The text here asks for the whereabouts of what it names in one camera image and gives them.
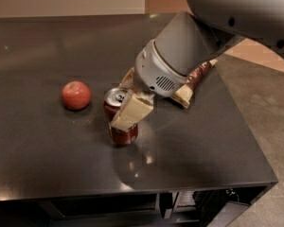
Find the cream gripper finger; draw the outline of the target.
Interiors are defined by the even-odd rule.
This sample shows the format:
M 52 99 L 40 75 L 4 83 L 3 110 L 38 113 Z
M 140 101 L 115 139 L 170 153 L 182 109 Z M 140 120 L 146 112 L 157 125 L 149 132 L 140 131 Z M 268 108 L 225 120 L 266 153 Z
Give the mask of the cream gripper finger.
M 134 90 L 135 86 L 133 83 L 133 73 L 134 73 L 134 69 L 130 68 L 127 74 L 122 79 L 122 81 L 120 81 L 120 83 L 118 84 L 118 87 Z
M 130 90 L 110 123 L 112 128 L 126 131 L 144 119 L 154 108 L 154 94 Z

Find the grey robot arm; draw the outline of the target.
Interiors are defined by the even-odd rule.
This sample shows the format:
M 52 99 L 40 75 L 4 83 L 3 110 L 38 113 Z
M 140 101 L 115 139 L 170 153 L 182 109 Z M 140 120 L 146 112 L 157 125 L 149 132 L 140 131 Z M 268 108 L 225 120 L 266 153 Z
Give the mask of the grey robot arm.
M 192 71 L 242 38 L 256 41 L 284 60 L 284 0 L 186 0 L 189 12 L 177 13 L 138 54 L 119 84 L 128 92 L 110 126 L 125 131 L 153 109 L 156 96 L 188 106 Z

